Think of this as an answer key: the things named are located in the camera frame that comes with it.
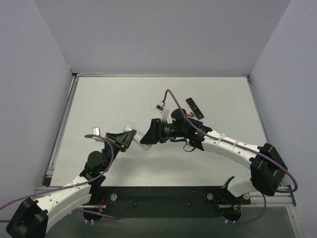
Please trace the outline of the white remote control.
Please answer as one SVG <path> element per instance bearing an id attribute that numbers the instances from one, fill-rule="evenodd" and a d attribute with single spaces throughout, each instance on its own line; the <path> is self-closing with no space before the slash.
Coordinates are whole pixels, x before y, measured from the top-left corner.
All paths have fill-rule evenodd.
<path id="1" fill-rule="evenodd" d="M 136 134 L 133 137 L 133 141 L 136 142 L 141 148 L 143 148 L 145 151 L 149 150 L 151 148 L 151 145 L 147 144 L 141 144 L 141 139 L 144 137 L 144 134 L 140 132 L 137 128 L 135 128 L 132 124 L 127 124 L 123 128 L 123 132 L 135 130 Z"/>

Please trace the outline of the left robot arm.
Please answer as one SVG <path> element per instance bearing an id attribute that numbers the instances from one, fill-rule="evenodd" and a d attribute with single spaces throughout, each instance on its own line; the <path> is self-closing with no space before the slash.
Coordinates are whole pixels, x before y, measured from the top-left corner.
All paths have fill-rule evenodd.
<path id="1" fill-rule="evenodd" d="M 88 155 L 83 171 L 67 185 L 27 197 L 19 205 L 6 226 L 12 238 L 43 238 L 62 218 L 86 203 L 96 204 L 101 200 L 101 184 L 119 152 L 125 152 L 136 134 L 132 129 L 123 133 L 96 135 L 104 142 L 101 151 Z"/>

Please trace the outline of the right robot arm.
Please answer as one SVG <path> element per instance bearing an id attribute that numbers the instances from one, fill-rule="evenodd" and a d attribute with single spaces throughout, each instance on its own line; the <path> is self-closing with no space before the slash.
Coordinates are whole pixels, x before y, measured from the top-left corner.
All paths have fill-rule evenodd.
<path id="1" fill-rule="evenodd" d="M 267 196 L 278 192 L 287 167 L 274 146 L 246 144 L 220 134 L 201 121 L 185 116 L 184 109 L 171 113 L 171 122 L 152 119 L 150 128 L 140 143 L 154 145 L 166 141 L 185 141 L 201 151 L 213 152 L 244 166 L 250 172 L 246 176 L 230 178 L 224 186 L 235 197 L 253 191 Z"/>

